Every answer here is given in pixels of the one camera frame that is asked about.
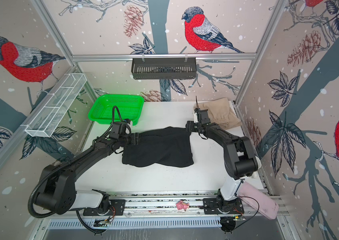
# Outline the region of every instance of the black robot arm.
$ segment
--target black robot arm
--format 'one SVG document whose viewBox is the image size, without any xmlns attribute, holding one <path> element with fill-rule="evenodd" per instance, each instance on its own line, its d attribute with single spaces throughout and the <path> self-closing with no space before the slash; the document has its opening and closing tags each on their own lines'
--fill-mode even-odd
<svg viewBox="0 0 339 240">
<path fill-rule="evenodd" d="M 208 110 L 195 108 L 197 122 L 187 121 L 188 132 L 198 132 L 217 142 L 224 150 L 224 162 L 230 177 L 238 180 L 240 177 L 250 176 L 258 169 L 255 152 L 248 137 L 238 137 L 211 123 Z"/>
<path fill-rule="evenodd" d="M 111 155 L 120 147 L 127 144 L 138 144 L 139 134 L 131 134 L 128 119 L 114 122 L 110 132 L 92 141 L 92 146 L 75 157 L 72 161 L 60 165 L 45 167 L 40 176 L 39 184 L 35 187 L 28 200 L 28 211 L 36 218 L 43 218 L 54 213 L 63 214 L 68 211 L 76 199 L 76 180 L 90 167 L 101 159 Z M 47 214 L 38 214 L 33 204 L 49 209 Z"/>
</svg>

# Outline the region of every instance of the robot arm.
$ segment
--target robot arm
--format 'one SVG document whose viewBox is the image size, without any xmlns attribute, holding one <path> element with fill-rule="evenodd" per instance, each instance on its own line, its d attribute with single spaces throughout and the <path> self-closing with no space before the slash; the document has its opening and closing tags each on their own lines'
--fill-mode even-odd
<svg viewBox="0 0 339 240">
<path fill-rule="evenodd" d="M 243 177 L 251 176 L 258 169 L 258 161 L 251 142 L 248 137 L 232 135 L 221 129 L 217 124 L 211 123 L 207 110 L 196 108 L 195 113 L 198 120 L 188 121 L 186 129 L 189 132 L 198 132 L 199 135 L 203 134 L 223 147 L 225 168 L 231 178 L 228 178 L 221 187 L 221 194 L 218 197 L 221 195 L 226 201 L 233 200 L 236 198 L 237 189 L 243 182 Z M 64 165 L 49 165 L 44 168 L 39 183 L 28 199 L 29 213 L 35 218 L 44 218 L 55 213 L 64 214 L 73 206 L 74 208 L 97 207 L 99 204 L 98 208 L 104 211 L 108 210 L 107 194 L 101 191 L 91 191 L 91 193 L 76 191 L 75 182 L 86 170 L 114 153 L 115 150 L 128 144 L 136 145 L 139 143 L 139 134 L 132 134 L 128 123 L 128 119 L 121 122 L 112 122 L 110 132 L 107 131 L 93 140 L 92 146 L 72 161 Z M 83 197 L 85 194 L 91 195 L 90 202 L 88 198 Z M 49 209 L 51 212 L 38 214 L 34 210 L 33 204 Z M 223 206 L 229 203 L 221 201 L 221 204 Z"/>
<path fill-rule="evenodd" d="M 28 200 L 28 211 L 36 218 L 43 218 L 54 213 L 64 214 L 73 206 L 76 195 L 82 193 L 75 189 L 76 180 L 90 167 L 101 159 L 111 155 L 120 147 L 127 144 L 138 144 L 139 134 L 131 134 L 131 128 L 127 122 L 114 122 L 112 129 L 101 137 L 92 141 L 92 146 L 75 157 L 72 161 L 61 165 L 49 165 L 45 167 L 40 176 L 39 184 L 33 190 Z M 100 202 L 103 194 L 94 202 Z M 33 204 L 49 209 L 48 214 L 38 214 L 33 209 Z"/>
<path fill-rule="evenodd" d="M 232 135 L 216 123 L 211 123 L 207 111 L 196 108 L 198 121 L 188 121 L 187 131 L 203 134 L 223 147 L 225 168 L 230 177 L 239 180 L 241 177 L 251 176 L 258 170 L 258 161 L 249 138 Z"/>
</svg>

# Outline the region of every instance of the pine cone illustration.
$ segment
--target pine cone illustration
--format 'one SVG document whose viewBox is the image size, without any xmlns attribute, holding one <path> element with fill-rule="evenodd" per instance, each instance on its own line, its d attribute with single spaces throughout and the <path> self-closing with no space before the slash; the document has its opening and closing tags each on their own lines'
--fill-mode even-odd
<svg viewBox="0 0 339 240">
<path fill-rule="evenodd" d="M 140 92 L 145 102 L 167 102 L 167 98 L 156 90 L 149 90 L 145 93 Z"/>
<path fill-rule="evenodd" d="M 143 26 L 143 13 L 135 5 L 128 5 L 124 11 L 124 34 L 131 38 L 136 35 Z"/>
<path fill-rule="evenodd" d="M 292 50 L 291 55 L 288 55 L 287 65 L 292 64 L 295 67 L 299 64 L 303 65 L 304 62 L 309 62 L 313 55 L 319 51 L 320 40 L 318 31 L 307 34 L 302 42 Z"/>
<path fill-rule="evenodd" d="M 247 128 L 255 147 L 258 146 L 262 140 L 262 134 L 260 133 L 260 128 L 256 125 L 253 118 L 247 119 Z"/>
</svg>

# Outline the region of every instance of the white table surface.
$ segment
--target white table surface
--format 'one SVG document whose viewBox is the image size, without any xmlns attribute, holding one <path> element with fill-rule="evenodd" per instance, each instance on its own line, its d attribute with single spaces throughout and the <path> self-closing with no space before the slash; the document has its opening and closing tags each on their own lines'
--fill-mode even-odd
<svg viewBox="0 0 339 240">
<path fill-rule="evenodd" d="M 132 132 L 144 132 L 165 127 L 185 127 L 193 120 L 194 102 L 144 103 L 137 125 Z M 103 134 L 109 125 L 94 123 L 84 149 Z M 241 127 L 228 132 L 244 136 Z M 203 140 L 197 133 L 190 136 L 194 164 L 184 168 L 152 164 L 135 167 L 122 164 L 121 154 L 111 154 L 100 160 L 76 181 L 76 189 L 98 189 L 107 192 L 142 193 L 195 193 L 216 192 L 229 177 L 224 167 L 223 148 L 211 139 Z M 248 178 L 248 183 L 263 189 L 259 177 Z"/>
</svg>

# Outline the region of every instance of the pink plush toy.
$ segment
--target pink plush toy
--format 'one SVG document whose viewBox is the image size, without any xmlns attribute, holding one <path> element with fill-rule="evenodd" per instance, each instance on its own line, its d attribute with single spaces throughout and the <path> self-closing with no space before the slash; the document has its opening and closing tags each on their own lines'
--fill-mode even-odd
<svg viewBox="0 0 339 240">
<path fill-rule="evenodd" d="M 184 209 L 184 211 L 185 211 L 186 209 L 188 209 L 190 207 L 190 204 L 186 204 L 185 202 L 180 200 L 176 203 L 176 207 L 178 208 L 178 210 Z"/>
</svg>

